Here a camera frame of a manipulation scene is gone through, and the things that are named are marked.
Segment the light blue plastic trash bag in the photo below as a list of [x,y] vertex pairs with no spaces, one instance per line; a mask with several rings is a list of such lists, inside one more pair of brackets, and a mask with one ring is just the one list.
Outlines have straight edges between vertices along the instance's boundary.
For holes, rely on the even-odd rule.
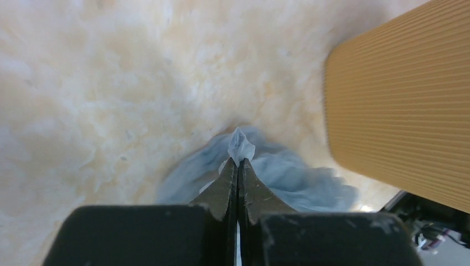
[[211,138],[206,146],[178,163],[157,187],[157,204],[185,204],[221,173],[229,158],[249,159],[257,177],[277,197],[300,212],[349,211],[359,198],[329,167],[313,168],[293,150],[268,140],[253,126]]

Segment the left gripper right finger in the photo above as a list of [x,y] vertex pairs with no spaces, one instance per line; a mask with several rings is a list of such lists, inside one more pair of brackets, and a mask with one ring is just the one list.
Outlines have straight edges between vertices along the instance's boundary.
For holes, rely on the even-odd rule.
[[293,210],[256,176],[238,168],[242,265],[421,265],[403,223],[384,212]]

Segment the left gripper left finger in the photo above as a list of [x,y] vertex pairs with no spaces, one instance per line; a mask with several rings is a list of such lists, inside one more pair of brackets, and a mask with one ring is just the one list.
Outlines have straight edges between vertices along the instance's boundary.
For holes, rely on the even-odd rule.
[[187,204],[82,206],[66,218],[44,265],[236,265],[237,175]]

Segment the yellow plastic trash bin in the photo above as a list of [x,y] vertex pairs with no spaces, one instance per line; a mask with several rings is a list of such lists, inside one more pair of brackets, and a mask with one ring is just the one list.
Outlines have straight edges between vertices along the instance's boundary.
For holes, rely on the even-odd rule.
[[324,94],[340,166],[469,212],[468,1],[429,1],[338,45]]

